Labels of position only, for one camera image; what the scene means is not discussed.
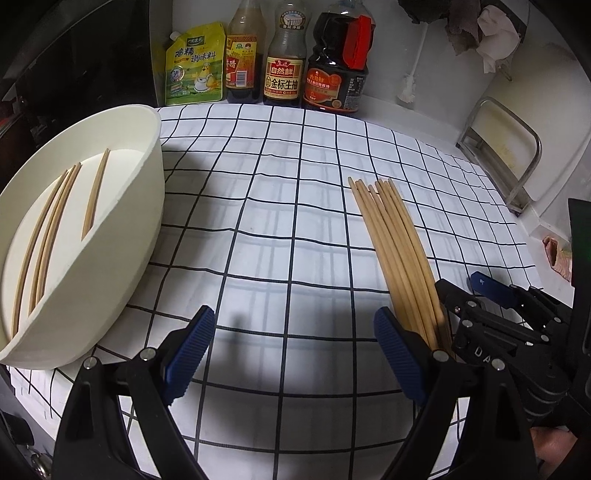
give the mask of towel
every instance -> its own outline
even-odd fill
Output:
[[[506,13],[493,5],[485,7],[478,17],[482,41],[476,51],[484,60],[484,73],[493,73],[499,61],[507,58],[519,45],[519,35]]]
[[[449,13],[450,0],[398,0],[413,23],[435,22]]]
[[[476,48],[480,0],[452,0],[445,30],[456,55]]]

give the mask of plastic bottle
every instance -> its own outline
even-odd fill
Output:
[[[345,115],[359,109],[374,28],[363,0],[340,0],[320,14],[306,74],[306,108]]]
[[[242,0],[228,25],[226,88],[229,103],[257,103],[267,28],[259,0]]]

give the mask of bundle of chopsticks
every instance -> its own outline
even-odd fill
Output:
[[[105,173],[105,166],[107,159],[109,158],[109,153],[110,150],[107,148],[103,153],[103,157],[100,161],[99,167],[95,175],[95,181],[92,185],[92,190],[90,191],[90,197],[88,200],[88,205],[86,207],[86,215],[82,227],[82,240],[84,240],[84,237],[88,234],[95,221],[96,204],[98,200],[100,184]],[[68,201],[70,192],[72,191],[72,187],[74,186],[74,183],[78,177],[78,174],[80,173],[81,168],[82,164],[78,162],[72,168],[66,170],[64,173],[61,174],[60,178],[57,180],[57,183],[53,187],[53,190],[51,191],[49,197],[47,198],[45,205],[43,206],[41,215],[37,219],[37,222],[35,224],[35,227],[33,229],[31,238],[27,246],[27,250],[25,252],[25,256],[22,261],[21,272],[17,281],[17,290],[14,296],[14,308],[12,310],[12,329],[10,338],[14,338],[15,335],[18,333],[21,317],[21,303],[22,297],[24,295],[25,281],[27,279],[29,265],[31,264],[33,258],[33,251],[37,244],[37,240],[40,237],[43,224],[47,219],[46,230],[41,239],[39,255],[37,258],[37,262],[35,263],[35,269],[33,272],[31,294],[28,304],[29,315],[33,312],[37,304],[41,301],[41,298],[43,298],[47,281],[47,271],[49,268],[49,262],[53,250],[53,245],[56,241],[57,231],[60,226],[61,217],[63,216],[64,209],[66,207],[66,202]]]
[[[349,185],[382,267],[400,324],[418,333],[432,349],[452,353],[451,335],[423,245],[392,180],[367,188],[362,180]]]

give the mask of soy sauce bottle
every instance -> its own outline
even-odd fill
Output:
[[[282,0],[275,9],[275,36],[264,72],[265,105],[299,106],[309,15],[303,0]]]
[[[228,25],[226,89],[229,103],[257,103],[267,28],[259,0],[242,0]]]
[[[363,0],[339,0],[320,14],[306,74],[306,108],[343,115],[359,109],[374,29]]]

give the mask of glass bottle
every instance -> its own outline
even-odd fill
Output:
[[[303,0],[282,0],[275,9],[275,36],[264,74],[265,105],[299,106],[310,22]]]
[[[226,88],[229,103],[257,103],[267,28],[259,0],[242,0],[228,25]]]

